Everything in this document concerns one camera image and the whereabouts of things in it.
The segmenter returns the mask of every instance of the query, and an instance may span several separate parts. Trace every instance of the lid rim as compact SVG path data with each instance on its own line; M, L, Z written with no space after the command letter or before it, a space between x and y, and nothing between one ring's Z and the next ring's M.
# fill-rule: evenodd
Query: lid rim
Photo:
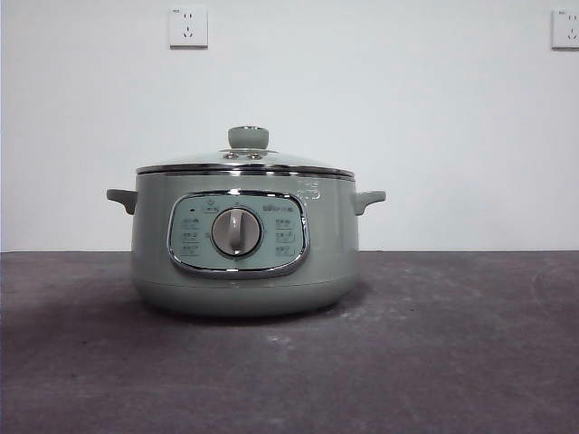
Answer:
M302 174L340 175L354 178L354 172L343 169L329 167L318 167L313 165L265 165L265 164L238 164L238 165L217 165L217 164L177 164L177 165L147 165L137 169L137 175L165 173L165 172L203 172L203 171L261 171L261 172L294 172Z

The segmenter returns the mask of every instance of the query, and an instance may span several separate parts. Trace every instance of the chrome trim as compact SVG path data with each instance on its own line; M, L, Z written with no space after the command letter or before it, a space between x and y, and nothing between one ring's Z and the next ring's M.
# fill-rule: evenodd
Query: chrome trim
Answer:
M220 149L217 152L235 152L236 154L240 154L240 155L245 155L245 154L249 154L250 152L255 152L257 154L264 154L265 156L267 154L279 154L278 151L274 151L273 149L267 149L267 148L266 149L260 149L258 147L236 147L236 148L229 147L227 149Z
M266 165L259 163L248 164L181 164L181 165L149 165L137 169L137 175L169 173L169 172L198 172L198 171L224 171L224 172L276 172L276 173L294 173L294 174L311 174L311 175L339 175L354 178L354 172L342 169L331 169L327 167L315 167L312 165Z
M353 183L354 178L340 175L321 175L321 174L299 174L297 172L262 172L260 170L229 170L229 171L199 171L199 172L162 172L163 176L207 176L207 175L221 175L221 176L295 176L298 178L329 178L339 179L342 181L350 181Z
M258 127L257 125L240 125L238 127L232 127L229 129L266 129L266 128Z
M284 265L279 265L277 267L270 267L267 269L206 269L203 267L196 267L194 265L185 264L182 260L180 260L173 248L171 246L171 235L173 230L173 219L175 217L176 207L179 203L181 203L184 199L188 199L190 197L199 197L199 196L222 196L222 195L247 195L247 196L271 196L272 194L275 197L283 197L285 199L291 199L299 209L299 216L301 219L301 229L304 235L304 245L301 249L299 255L292 261L288 262ZM175 265L177 265L180 269L185 271L194 273L199 275L203 278L227 278L230 280L236 279L247 279L247 278L275 278L278 276L286 276L290 273L293 273L299 265L306 259L309 254L309 229L308 229L308 220L306 219L306 214L304 212L305 208L301 200L290 193L276 193L276 192L262 192L262 191L255 191L255 190L240 190L233 188L231 190L213 190L213 191L206 191L206 192L196 192L196 193L188 193L184 196L179 197L173 207L171 208L171 214L169 216L169 227L166 232L166 248L169 255L169 258L173 261Z

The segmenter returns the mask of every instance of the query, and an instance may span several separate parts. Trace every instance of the button label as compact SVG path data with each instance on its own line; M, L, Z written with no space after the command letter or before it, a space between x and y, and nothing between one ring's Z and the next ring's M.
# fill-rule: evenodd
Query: button label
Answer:
M275 232L275 242L293 242L296 240L296 234L293 231Z
M275 256L293 256L296 252L293 246L276 246L275 248Z
M197 256L199 244L187 244L181 248L181 256Z
M199 227L199 219L183 219L181 221L181 229L197 229Z
M290 219L275 219L275 229L293 229L293 221Z
M273 211L273 212L293 212L292 206L284 206L284 205L274 205L272 203L268 203L267 205L263 205L263 210Z
M197 231L183 232L181 235L182 242L199 242L199 236Z

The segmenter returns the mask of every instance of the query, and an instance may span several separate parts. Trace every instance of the pot base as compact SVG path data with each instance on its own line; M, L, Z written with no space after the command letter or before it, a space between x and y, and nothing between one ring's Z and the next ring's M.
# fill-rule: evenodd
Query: pot base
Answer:
M356 285L357 278L254 288L203 288L133 281L147 302L169 310L199 316L275 316L336 303Z

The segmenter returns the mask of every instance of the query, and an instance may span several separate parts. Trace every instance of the glass lid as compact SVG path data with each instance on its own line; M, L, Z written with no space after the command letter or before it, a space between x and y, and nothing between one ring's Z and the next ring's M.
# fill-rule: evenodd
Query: glass lid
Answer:
M137 173L247 171L248 175L251 172L287 172L354 177L354 174L347 170L268 149L270 132L262 127L231 128L228 138L229 149L140 167Z

